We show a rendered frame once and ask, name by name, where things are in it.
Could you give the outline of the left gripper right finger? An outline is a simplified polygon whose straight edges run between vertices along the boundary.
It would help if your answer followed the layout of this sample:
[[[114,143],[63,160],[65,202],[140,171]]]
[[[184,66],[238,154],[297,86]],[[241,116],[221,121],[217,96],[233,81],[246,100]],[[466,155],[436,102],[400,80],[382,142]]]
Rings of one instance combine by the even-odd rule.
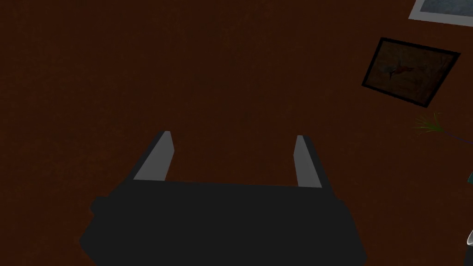
[[[298,135],[293,160],[299,187],[329,188],[329,180],[308,135]]]

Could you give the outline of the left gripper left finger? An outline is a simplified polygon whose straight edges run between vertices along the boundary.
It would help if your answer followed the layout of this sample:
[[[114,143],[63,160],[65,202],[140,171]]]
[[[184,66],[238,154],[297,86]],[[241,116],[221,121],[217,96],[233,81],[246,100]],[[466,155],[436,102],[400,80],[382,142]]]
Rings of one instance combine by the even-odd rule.
[[[164,181],[174,151],[171,132],[160,131],[133,166],[126,180]]]

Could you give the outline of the green plant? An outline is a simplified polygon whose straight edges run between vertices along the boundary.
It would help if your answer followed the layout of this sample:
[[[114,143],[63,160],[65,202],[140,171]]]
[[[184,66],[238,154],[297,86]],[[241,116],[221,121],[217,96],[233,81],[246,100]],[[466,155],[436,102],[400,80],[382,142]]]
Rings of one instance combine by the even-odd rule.
[[[449,131],[446,131],[440,124],[439,115],[442,114],[441,112],[434,112],[432,115],[432,119],[427,118],[427,116],[420,116],[415,119],[415,125],[412,127],[413,130],[417,130],[418,134],[423,133],[431,133],[431,132],[438,132],[450,136],[456,140],[461,142],[465,142],[468,144],[473,145],[473,141],[460,138],[455,134],[452,134]]]

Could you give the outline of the black framed dark picture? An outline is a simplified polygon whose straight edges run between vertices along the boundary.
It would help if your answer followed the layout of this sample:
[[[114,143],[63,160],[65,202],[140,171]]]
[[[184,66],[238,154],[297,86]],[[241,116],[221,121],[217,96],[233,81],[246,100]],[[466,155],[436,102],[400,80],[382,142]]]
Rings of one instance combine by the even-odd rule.
[[[380,38],[362,86],[427,108],[460,53]]]

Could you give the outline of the white framed grey picture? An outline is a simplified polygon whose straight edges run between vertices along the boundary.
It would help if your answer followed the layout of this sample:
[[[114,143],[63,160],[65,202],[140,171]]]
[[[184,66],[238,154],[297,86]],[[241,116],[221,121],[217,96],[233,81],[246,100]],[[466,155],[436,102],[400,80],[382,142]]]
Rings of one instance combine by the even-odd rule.
[[[473,0],[416,0],[409,19],[473,27]]]

